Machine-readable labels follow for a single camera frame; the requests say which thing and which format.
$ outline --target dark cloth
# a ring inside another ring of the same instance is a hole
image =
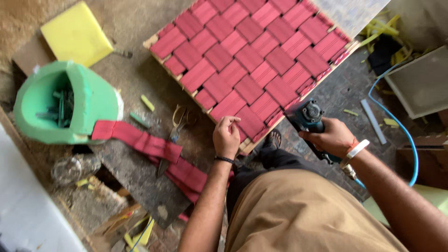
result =
[[[324,178],[315,166],[314,163],[306,161],[303,157],[296,156],[282,149],[276,149],[274,145],[269,145],[261,149],[259,155],[265,170],[254,171],[245,166],[235,171],[235,178],[230,183],[227,190],[227,219],[230,223],[233,208],[243,192],[244,188],[256,179],[259,175],[266,172],[281,170],[281,169],[302,169],[316,173]]]

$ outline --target person's right hand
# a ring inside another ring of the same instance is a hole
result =
[[[322,123],[325,126],[323,133],[300,131],[299,136],[313,143],[318,151],[326,151],[340,158],[345,157],[358,143],[345,123],[338,119],[322,117]]]
[[[240,147],[240,132],[235,123],[241,121],[238,117],[225,116],[216,125],[213,132],[213,143],[217,156],[233,160]]]

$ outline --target green foam container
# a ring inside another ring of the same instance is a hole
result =
[[[36,113],[58,107],[53,92],[71,85],[74,94],[70,126],[37,118]],[[123,118],[123,100],[115,88],[92,70],[72,61],[55,61],[40,68],[17,93],[14,116],[18,128],[28,137],[47,144],[91,144],[97,120]]]

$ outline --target yellow foam block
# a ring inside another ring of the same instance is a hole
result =
[[[56,58],[89,67],[113,51],[93,13],[81,1],[41,28]]]

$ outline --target wooden frame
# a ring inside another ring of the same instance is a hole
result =
[[[147,39],[145,42],[143,42],[143,47],[146,48],[148,51],[150,51],[150,48],[153,44],[155,44],[158,40],[159,40],[159,36],[158,36],[159,32],[156,32],[154,35],[152,35],[149,39]],[[328,72],[324,77],[322,77],[319,81],[316,82],[316,86],[317,87],[323,80],[325,80],[325,78],[327,76],[329,76],[335,69],[336,67],[338,67],[342,62],[344,62],[356,49],[358,49],[360,43],[357,40],[352,40],[350,43],[348,43],[345,46],[345,49],[348,51],[348,55],[342,59],[337,65],[335,64],[331,64],[330,68],[331,71]],[[164,63],[172,57],[172,54],[168,55],[166,58],[164,59],[160,59],[159,57],[157,57],[153,52],[151,52],[152,56],[163,66],[163,68],[165,68],[165,70],[167,71],[167,73],[169,75],[171,75],[171,77],[173,77],[177,83],[182,87],[182,89],[198,104],[198,106],[200,108],[202,108],[202,111],[214,122],[217,123],[216,120],[210,115],[210,112],[212,111],[213,108],[211,109],[205,109],[194,97],[196,96],[196,94],[198,93],[197,90],[195,90],[194,92],[190,92],[188,91],[184,85],[180,82],[180,79],[182,78],[182,74],[180,75],[173,75],[171,73],[171,71],[164,65]],[[303,97],[300,97],[300,99],[298,101],[303,100],[310,92],[308,92],[306,95],[304,95]],[[257,142],[252,142],[252,140],[250,138],[246,138],[246,140],[244,140],[241,144],[240,144],[240,153],[242,152],[243,154],[249,154],[254,148],[255,146],[257,146],[261,141],[263,141],[263,139],[269,134],[269,132],[271,132],[271,130],[273,130],[283,119],[285,116],[281,116],[277,122],[275,122],[270,128],[269,130],[266,132],[266,134],[261,137]]]

